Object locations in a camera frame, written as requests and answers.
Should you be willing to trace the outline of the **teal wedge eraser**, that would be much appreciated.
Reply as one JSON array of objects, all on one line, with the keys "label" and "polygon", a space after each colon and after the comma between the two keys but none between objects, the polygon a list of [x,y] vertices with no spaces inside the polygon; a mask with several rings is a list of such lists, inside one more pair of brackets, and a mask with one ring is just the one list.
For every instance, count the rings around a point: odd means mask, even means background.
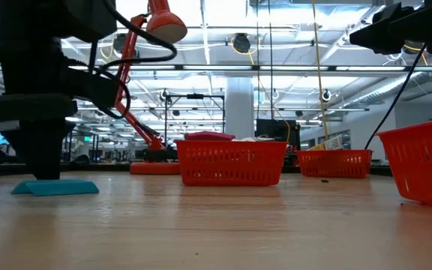
[{"label": "teal wedge eraser", "polygon": [[21,181],[11,191],[12,194],[32,194],[37,197],[97,194],[98,192],[99,189],[94,182],[76,179]]}]

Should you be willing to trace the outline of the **black metal frame stand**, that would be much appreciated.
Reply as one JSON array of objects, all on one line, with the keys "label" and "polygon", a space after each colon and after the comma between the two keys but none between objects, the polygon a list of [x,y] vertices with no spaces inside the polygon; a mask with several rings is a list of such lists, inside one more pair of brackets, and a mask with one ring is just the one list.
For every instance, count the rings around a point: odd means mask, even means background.
[{"label": "black metal frame stand", "polygon": [[[189,100],[189,101],[201,101],[202,107],[198,106],[188,106],[188,107],[177,107],[176,104],[181,100]],[[216,122],[221,123],[221,129],[224,132],[226,128],[226,108],[225,108],[225,97],[223,95],[215,95],[215,94],[166,94],[166,98],[164,101],[164,136],[167,136],[168,122],[169,122],[169,112],[173,111],[204,111],[208,117],[209,121],[212,125],[215,125]],[[212,118],[212,114],[209,113],[210,110],[221,111],[222,116],[221,120],[214,120]]]}]

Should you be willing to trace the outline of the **white building column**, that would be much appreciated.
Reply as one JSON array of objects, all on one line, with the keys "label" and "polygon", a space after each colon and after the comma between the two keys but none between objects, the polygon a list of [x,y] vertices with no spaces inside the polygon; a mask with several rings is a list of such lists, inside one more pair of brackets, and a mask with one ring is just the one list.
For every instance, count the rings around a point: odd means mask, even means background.
[{"label": "white building column", "polygon": [[237,140],[254,135],[254,86],[250,77],[226,79],[225,122],[225,132]]}]

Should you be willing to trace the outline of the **pink eraser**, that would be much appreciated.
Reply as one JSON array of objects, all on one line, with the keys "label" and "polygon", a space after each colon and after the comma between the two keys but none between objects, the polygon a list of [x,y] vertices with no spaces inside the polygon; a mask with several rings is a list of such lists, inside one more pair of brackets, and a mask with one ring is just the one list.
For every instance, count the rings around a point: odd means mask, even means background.
[{"label": "pink eraser", "polygon": [[218,133],[214,131],[200,131],[196,133],[186,133],[185,140],[202,140],[202,141],[232,141],[235,135],[228,133]]}]

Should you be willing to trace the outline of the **black frame workstation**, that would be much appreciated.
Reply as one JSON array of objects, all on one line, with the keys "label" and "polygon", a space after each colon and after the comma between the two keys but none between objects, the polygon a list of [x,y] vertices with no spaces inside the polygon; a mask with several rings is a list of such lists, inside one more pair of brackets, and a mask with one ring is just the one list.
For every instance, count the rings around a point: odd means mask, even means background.
[{"label": "black frame workstation", "polygon": [[[85,141],[85,137],[90,137],[90,141]],[[81,164],[93,162],[97,151],[97,138],[97,135],[90,131],[71,131],[62,140],[61,160]]]}]

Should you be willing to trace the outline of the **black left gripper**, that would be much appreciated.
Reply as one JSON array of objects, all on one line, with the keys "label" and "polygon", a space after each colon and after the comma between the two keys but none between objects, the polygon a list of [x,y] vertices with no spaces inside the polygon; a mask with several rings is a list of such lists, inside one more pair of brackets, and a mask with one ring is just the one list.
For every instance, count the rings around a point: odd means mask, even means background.
[{"label": "black left gripper", "polygon": [[3,130],[16,156],[36,179],[59,179],[64,119],[77,112],[62,72],[67,70],[58,38],[0,46],[4,94],[0,122],[21,121]]}]

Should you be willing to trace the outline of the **black screen panel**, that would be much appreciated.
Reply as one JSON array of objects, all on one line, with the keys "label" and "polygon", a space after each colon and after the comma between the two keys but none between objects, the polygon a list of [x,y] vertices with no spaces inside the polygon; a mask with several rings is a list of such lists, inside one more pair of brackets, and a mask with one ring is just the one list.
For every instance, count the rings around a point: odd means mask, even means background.
[{"label": "black screen panel", "polygon": [[273,138],[279,142],[286,142],[295,150],[301,149],[300,125],[296,121],[261,119],[256,120],[257,137]]}]

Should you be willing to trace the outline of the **orange desk lamp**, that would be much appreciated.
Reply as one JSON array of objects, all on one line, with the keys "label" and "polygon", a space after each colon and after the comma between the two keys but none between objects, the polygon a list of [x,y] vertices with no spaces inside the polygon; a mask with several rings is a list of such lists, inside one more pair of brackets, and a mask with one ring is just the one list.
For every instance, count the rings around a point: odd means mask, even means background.
[{"label": "orange desk lamp", "polygon": [[[143,62],[167,62],[177,56],[174,43],[182,40],[188,33],[183,21],[170,10],[167,0],[148,0],[148,13],[143,13],[128,20],[125,19],[109,0],[103,0],[108,11],[115,20],[125,26],[129,33],[134,33],[137,38],[146,39],[149,43],[161,46],[170,51],[167,56],[140,58]],[[134,175],[176,175],[180,173],[178,163],[170,163],[170,159],[176,159],[177,154],[170,151],[159,133],[141,123],[131,111],[131,98],[127,87],[127,78],[131,66],[136,59],[119,59],[105,64],[101,69],[107,70],[112,66],[118,68],[116,77],[121,82],[118,89],[115,108],[128,124],[143,138],[148,148],[145,151],[142,162],[133,162],[130,165],[130,173]]]}]

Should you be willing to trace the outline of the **small white packaged item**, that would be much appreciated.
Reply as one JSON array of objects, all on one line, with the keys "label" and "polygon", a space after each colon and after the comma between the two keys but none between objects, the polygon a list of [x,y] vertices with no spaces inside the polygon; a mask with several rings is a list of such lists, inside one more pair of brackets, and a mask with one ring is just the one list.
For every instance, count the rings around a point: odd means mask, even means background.
[{"label": "small white packaged item", "polygon": [[275,141],[274,138],[267,137],[267,134],[264,136],[256,136],[256,137],[245,137],[242,139],[233,139],[232,141],[238,141],[238,142],[271,142]]}]

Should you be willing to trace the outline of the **red plastic basket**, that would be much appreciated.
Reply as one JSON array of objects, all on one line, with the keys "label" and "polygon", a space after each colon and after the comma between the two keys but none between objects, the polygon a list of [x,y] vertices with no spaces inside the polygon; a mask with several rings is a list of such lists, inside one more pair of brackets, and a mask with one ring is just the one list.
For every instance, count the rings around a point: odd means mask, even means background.
[{"label": "red plastic basket", "polygon": [[371,150],[297,151],[304,176],[363,179],[371,168]]},{"label": "red plastic basket", "polygon": [[187,186],[276,185],[287,147],[275,141],[179,140],[176,145]]},{"label": "red plastic basket", "polygon": [[432,121],[377,134],[399,194],[432,206]]}]

